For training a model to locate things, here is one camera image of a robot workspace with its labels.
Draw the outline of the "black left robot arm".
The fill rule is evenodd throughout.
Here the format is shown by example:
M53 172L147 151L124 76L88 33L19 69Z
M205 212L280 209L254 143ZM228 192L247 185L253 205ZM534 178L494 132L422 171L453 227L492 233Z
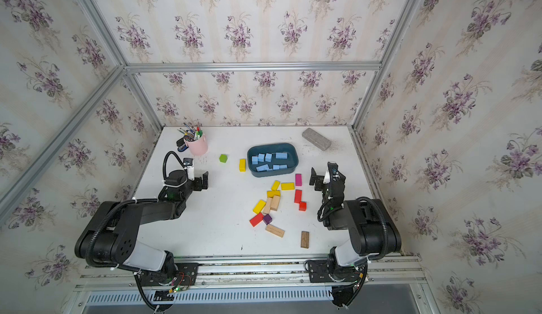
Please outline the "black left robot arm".
M101 203L76 241L76 257L90 267L174 277L178 267L173 253L139 242L138 233L142 225L180 218L191 194L208 189L209 173L195 177L192 169L193 159L182 160L169 151L158 196Z

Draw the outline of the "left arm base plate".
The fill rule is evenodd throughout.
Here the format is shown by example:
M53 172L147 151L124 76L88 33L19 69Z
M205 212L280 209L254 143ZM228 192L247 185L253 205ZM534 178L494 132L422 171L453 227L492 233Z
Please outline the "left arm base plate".
M198 263L175 263L171 276L159 272L144 272L139 274L143 287L191 287L196 284Z

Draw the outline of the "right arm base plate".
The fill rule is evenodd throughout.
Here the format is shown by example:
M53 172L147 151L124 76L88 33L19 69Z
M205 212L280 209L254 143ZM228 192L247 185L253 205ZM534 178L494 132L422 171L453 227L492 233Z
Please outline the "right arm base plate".
M327 260L306 260L304 268L310 283L354 283L363 271L362 267L340 267Z

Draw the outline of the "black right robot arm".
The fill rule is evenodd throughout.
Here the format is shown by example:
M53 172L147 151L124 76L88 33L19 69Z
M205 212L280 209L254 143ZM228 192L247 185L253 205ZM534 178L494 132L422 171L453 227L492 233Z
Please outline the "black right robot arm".
M338 164L327 163L325 174L311 170L309 185L322 194L317 221L330 231L346 231L349 239L330 249L323 267L329 275L347 273L398 253L402 237L384 203L377 198L345 198L346 177Z

